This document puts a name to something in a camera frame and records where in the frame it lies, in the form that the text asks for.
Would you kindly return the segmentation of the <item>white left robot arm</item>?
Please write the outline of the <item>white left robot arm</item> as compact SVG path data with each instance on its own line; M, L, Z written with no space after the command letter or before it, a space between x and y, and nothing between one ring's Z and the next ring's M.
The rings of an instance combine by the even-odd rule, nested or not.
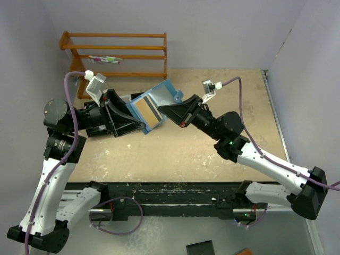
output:
M48 139L40 180L24 219L7 233L8 239L24 245L25 254L32 248L59 253L72 226L91 208L109 203L108 185L90 181L72 202L59 210L66 184L87 140L79 131L89 133L101 125L116 138L144 127L114 89L100 95L98 102L85 103L81 109L62 99L52 99L45 105Z

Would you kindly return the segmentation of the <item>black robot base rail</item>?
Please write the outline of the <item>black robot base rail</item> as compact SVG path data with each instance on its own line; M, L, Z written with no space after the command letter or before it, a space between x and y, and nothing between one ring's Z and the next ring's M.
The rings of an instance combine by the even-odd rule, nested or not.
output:
M93 213L105 214L114 221L132 216L144 217L217 217L249 218L265 209L265 203L253 203L240 190L241 182L69 182L66 191L80 193L83 188L105 188Z

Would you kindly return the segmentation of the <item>gold credit card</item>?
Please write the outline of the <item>gold credit card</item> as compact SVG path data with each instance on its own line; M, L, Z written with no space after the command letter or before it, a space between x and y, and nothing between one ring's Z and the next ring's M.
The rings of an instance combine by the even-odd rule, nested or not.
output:
M144 96L135 104L138 112L150 129L155 128L163 117L149 96Z

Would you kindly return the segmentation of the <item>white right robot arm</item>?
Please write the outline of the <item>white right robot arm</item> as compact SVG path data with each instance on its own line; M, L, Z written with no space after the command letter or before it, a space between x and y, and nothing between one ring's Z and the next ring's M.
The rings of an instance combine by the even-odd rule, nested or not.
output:
M277 182L244 181L239 191L249 201L287 206L303 218L317 218L328 193L323 169L297 166L266 152L241 134L245 126L237 112L215 118L197 95L179 104L159 106L158 110L179 127L192 124L216 140L214 148L223 159L255 169Z

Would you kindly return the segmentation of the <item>blue leather card holder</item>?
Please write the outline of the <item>blue leather card holder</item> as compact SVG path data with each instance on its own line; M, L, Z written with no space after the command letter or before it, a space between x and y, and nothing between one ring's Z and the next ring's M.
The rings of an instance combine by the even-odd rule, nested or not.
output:
M158 110L158 107L179 104L182 99L183 92L180 89L175 89L171 81L166 79L132 99L126 104L126 107L135 119L144 124L143 133L148 134L167 119Z

